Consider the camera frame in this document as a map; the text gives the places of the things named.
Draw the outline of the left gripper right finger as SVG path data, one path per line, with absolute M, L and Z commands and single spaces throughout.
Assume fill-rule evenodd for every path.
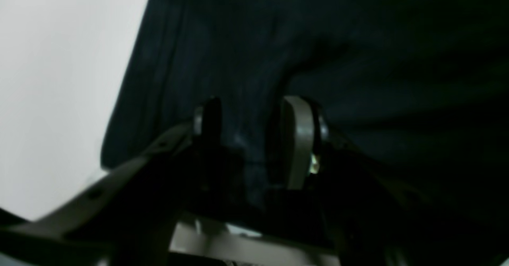
M 389 177 L 306 97 L 280 107 L 288 190 L 309 195 L 342 266 L 507 266 L 508 236 Z

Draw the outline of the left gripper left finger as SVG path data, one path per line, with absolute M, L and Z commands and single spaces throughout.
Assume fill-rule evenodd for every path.
M 209 189 L 221 101 L 198 105 L 142 154 L 33 222 L 1 229 L 1 254 L 29 266 L 164 266 L 178 219 Z

